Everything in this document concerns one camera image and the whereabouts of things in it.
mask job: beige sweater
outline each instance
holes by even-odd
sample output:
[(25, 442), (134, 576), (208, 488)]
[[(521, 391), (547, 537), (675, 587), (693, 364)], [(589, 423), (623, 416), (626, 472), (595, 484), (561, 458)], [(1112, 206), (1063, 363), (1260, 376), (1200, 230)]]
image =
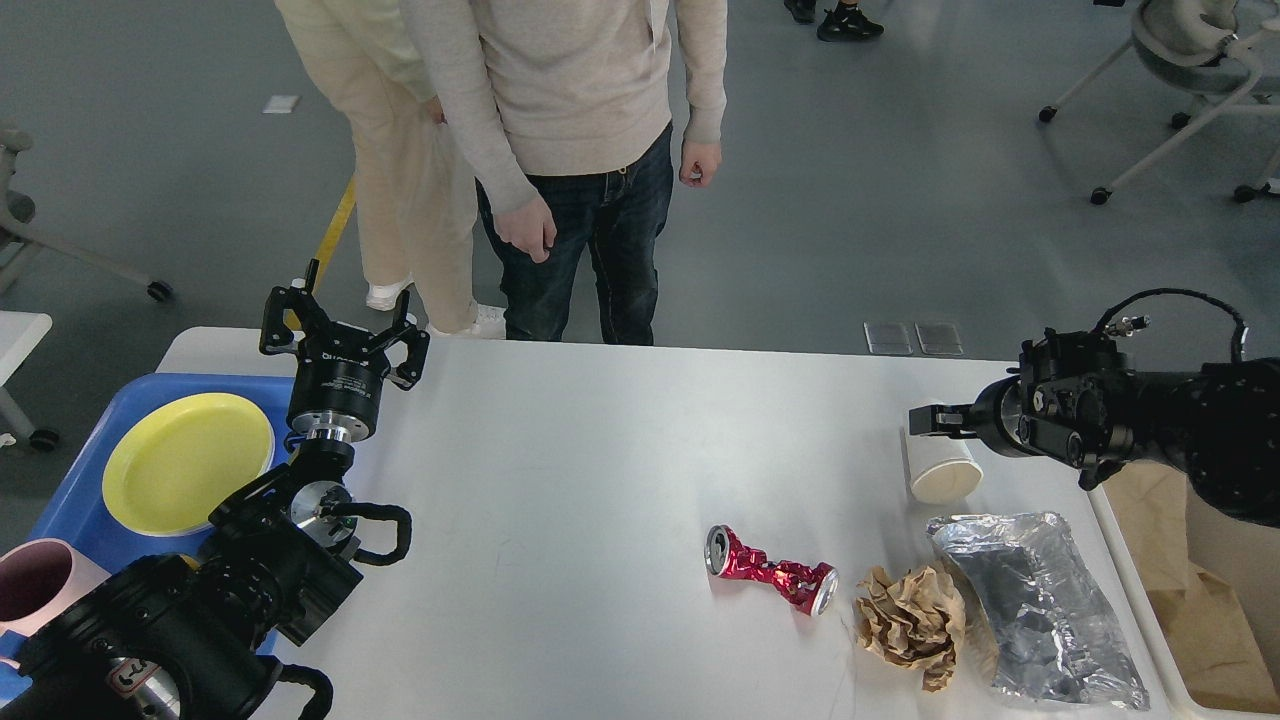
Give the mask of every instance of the beige sweater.
[(671, 122), (668, 3), (686, 73), (685, 140), (718, 142), (727, 0), (401, 0), (444, 113), (494, 213), (525, 174), (622, 168)]

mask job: pink mug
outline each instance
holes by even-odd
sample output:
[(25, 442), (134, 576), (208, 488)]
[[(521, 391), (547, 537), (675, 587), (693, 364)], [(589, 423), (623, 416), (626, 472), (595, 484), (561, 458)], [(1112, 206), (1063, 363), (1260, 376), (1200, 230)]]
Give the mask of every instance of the pink mug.
[[(31, 637), (110, 577), (65, 541), (19, 544), (0, 557), (0, 632)], [(8, 657), (0, 662), (18, 666)]]

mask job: crushed soda can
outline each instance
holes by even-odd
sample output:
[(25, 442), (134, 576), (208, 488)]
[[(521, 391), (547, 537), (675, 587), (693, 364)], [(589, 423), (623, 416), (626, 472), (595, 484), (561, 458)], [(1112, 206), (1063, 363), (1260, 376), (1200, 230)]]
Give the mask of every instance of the crushed soda can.
[(814, 568), (782, 560), (773, 562), (763, 550), (742, 544), (728, 525), (716, 525), (703, 548), (707, 571), (726, 580), (755, 580), (771, 584), (796, 610), (817, 618), (836, 594), (840, 574), (826, 562)]

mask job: blue tray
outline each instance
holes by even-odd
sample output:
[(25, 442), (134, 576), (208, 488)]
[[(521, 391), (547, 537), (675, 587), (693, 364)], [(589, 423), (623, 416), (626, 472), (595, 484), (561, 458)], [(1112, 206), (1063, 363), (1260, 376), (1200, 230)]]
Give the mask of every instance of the blue tray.
[[(109, 573), (118, 573), (143, 555), (184, 552), (195, 555), (212, 530), (178, 538), (152, 538), (124, 528), (111, 518), (102, 503), (102, 469), (115, 446), (138, 420), (152, 410), (201, 392), (229, 392), (248, 398), (262, 409), (271, 421), (278, 442), (273, 465), (284, 462), (288, 452), (280, 442), (288, 433), (285, 415), (293, 378), (260, 378), (246, 375), (187, 375), (156, 373), (143, 375), (120, 388), (90, 433), (54, 498), (36, 521), (28, 539), (61, 538)], [(261, 652), (270, 652), (274, 633)], [(13, 657), (22, 644), (14, 633), (0, 635), (0, 656)], [(20, 694), (31, 684), (6, 665), (0, 664), (0, 703)]]

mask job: person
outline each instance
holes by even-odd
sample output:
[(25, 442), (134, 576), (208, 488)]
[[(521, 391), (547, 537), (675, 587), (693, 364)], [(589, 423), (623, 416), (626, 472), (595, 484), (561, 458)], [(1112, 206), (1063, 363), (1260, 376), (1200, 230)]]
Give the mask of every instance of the person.
[(726, 0), (401, 3), (479, 179), (511, 340), (561, 340), (586, 250), (603, 340), (653, 345), (673, 184), (671, 3), (690, 105), (680, 179), (701, 188), (722, 160)]
[(351, 122), (366, 305), (417, 286), (433, 334), (504, 337), (472, 295), (474, 176), (397, 0), (275, 0), (307, 76)]
[[(791, 18), (800, 24), (814, 20), (818, 0), (782, 0), (791, 12)], [(858, 0), (840, 0), (835, 10), (824, 10), (827, 17), (818, 26), (818, 40), (827, 42), (858, 42), (874, 40), (884, 32), (884, 26), (876, 24), (863, 14)]]

